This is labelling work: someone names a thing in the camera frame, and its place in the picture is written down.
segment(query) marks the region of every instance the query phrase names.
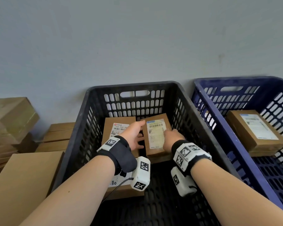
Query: white label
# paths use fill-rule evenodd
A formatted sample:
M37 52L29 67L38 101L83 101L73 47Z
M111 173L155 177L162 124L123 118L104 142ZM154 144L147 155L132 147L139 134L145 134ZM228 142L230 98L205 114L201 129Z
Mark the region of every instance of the white label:
M278 140L278 137L265 122L256 114L240 114L245 123L258 139L261 140Z
M128 128L128 126L128 124L114 123L110 133L110 137L117 136L118 134L122 133L126 130L126 128Z
M124 180L126 180L127 178L131 178L132 177L132 172L129 172L126 174L126 177L120 176L120 175L114 175L112 181L109 184L109 187L114 187L114 186L118 186L119 184L121 184ZM126 182L124 182L122 184L122 186L124 185L130 185L132 180L128 180Z
M164 144L164 131L166 130L164 119L147 121L147 130L150 149L162 148Z

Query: blue plastic crate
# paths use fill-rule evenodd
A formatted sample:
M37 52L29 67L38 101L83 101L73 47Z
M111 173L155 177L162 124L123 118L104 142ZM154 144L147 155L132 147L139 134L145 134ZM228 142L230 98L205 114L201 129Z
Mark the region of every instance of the blue plastic crate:
M254 109L283 136L283 79L200 78L192 101L242 180L283 209L283 149L251 158L224 119L229 110Z

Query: crate rim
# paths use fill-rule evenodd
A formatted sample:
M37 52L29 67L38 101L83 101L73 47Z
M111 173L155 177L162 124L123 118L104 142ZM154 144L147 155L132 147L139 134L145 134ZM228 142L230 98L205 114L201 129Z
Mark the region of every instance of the crate rim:
M250 157L249 153L246 151L246 149L244 148L244 146L242 145L242 143L240 142L240 140L238 139L236 134L233 132L233 130L228 125L228 123L226 122L224 117L221 115L219 110L216 108L216 106L213 103L213 101L210 99L210 97L204 91L204 88L200 85L200 81L202 81L202 80L209 81L209 80L219 80L219 79L220 80L221 79L237 79L238 80L238 79L262 79L262 78L264 78L264 79L276 78L276 79L279 79L279 80L283 81L282 78L275 77L275 76L250 76L250 77L244 76L244 77L198 78L198 79L195 79L194 83L195 83L195 87L199 90L200 94L205 98L205 100L207 102L208 108L216 116L216 118L217 118L217 120L219 122L219 125L221 125L223 129L230 129L231 130L230 133L228 133L228 132L226 132L226 133L229 135L231 142L234 144L234 146L238 150L238 154L240 155L240 157L242 157L242 159L244 160L245 164L250 169L250 172L253 174L255 179L258 181L258 184L261 187L261 189L263 190L263 192L266 194L266 196L268 197L268 199L271 202L273 202L275 205L277 205L278 207L280 207L283 210L282 202L280 201L280 199L278 198L278 196L276 195L276 193L274 192L272 187L269 185L269 183L267 182L267 180L263 176L263 174L260 171L260 169L255 164L253 159Z
M178 86L178 88L183 93L183 96L186 99L186 101L188 102L188 104L191 106L191 108L194 110L195 113L198 113L197 108L195 107L195 105L193 104L193 102L191 101L189 96L187 95L187 93L184 90L184 88L182 87L182 85L180 83L176 82L176 81L161 81L161 82L147 82L147 83L128 83L128 84L116 84L116 85L106 85L106 86L93 86L93 87L88 88L86 90L85 95L84 95L84 98L83 98L83 101L82 101L82 105L80 107L78 116L77 116L76 121L75 121L75 126L73 128L71 137L69 139L69 143L68 143L67 149L66 149L66 151L64 153L64 157L63 157L62 162L60 164L60 168L59 168L59 170L58 170L58 172L56 174L55 180L53 182L51 193L63 183L63 179L64 179L64 176L65 176L67 167L68 167L68 163L69 163L69 160L70 160L70 158L72 156L72 151L74 149L74 144L75 144L76 137L78 137L81 134L83 134L84 127L80 128L80 125L82 124L83 114L84 114L84 111L85 111L85 108L86 108L86 104L87 104L88 99L89 99L89 94L90 94L90 92L92 90L100 89L100 88L106 88L106 87L140 86L140 85L147 85L147 84L157 84L157 85L159 85L159 84L170 84L170 83L171 84L176 84ZM203 123L203 128L205 129L205 131L209 135L210 139L214 143L215 148L218 151L219 155L222 156L224 159L227 159L227 160L224 161L224 164L229 169L230 173L233 176L241 179L240 176L238 175L237 171L234 169L233 165L231 164L230 160L227 158L224 150L219 145L219 143L216 140L215 136L211 132L210 128L206 125L206 123L203 120L203 118L201 117L201 115L199 115L197 117L200 120L200 122Z

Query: white tracking device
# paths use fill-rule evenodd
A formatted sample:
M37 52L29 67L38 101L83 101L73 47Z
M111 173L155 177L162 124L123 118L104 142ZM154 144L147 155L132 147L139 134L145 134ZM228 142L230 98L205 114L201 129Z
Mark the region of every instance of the white tracking device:
M173 167L171 175L181 197L196 193L196 184L191 176L187 175L185 177L177 167Z
M150 160L143 156L139 156L136 160L137 167L132 172L131 187L134 190L144 191L150 183Z

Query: gray wall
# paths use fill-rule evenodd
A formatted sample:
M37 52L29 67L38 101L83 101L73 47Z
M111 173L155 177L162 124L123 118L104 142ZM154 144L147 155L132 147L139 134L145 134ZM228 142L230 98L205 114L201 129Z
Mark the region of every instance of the gray wall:
M75 121L88 87L283 78L283 0L0 0L0 97Z

